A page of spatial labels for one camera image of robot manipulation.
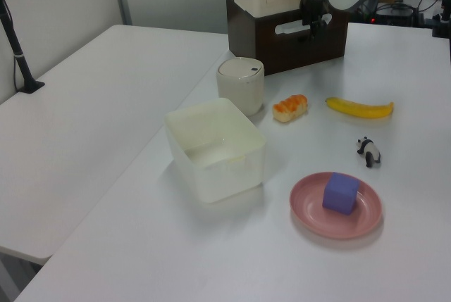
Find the plastic storage box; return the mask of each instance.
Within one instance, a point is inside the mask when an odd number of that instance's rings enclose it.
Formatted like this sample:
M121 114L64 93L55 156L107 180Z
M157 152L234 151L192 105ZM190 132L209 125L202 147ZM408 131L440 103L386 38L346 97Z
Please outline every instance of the plastic storage box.
M230 100L168 113L164 125L175 163L201 201L212 203L262 182L266 140Z

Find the toy panda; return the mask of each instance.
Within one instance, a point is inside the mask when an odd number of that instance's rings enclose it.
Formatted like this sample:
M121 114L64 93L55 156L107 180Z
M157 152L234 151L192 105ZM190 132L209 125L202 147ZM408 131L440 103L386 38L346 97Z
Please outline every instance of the toy panda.
M373 167L374 163L381 163L381 154L370 139L364 137L363 139L357 140L357 146L360 147L357 153L365 154L366 166L368 168Z

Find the banana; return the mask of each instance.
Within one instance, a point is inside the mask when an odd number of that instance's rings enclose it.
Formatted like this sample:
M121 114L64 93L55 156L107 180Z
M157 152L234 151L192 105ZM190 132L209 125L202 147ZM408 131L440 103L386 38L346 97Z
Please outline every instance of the banana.
M387 105L365 105L363 103L355 103L353 101L330 97L326 99L327 106L341 113L354 115L360 118L382 118L393 112L393 102Z

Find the foam block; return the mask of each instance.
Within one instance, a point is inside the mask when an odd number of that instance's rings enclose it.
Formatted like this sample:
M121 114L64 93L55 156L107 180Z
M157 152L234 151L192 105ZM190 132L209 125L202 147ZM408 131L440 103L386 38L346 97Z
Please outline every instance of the foam block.
M323 207L349 215L354 208L360 181L347 175L332 173L324 189Z

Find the toy bread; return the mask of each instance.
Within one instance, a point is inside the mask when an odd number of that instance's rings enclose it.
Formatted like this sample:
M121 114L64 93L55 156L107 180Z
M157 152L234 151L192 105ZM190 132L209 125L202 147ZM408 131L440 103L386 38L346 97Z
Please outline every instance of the toy bread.
M273 116L280 122L287 122L299 117L306 110L307 98L302 94L296 94L273 105Z

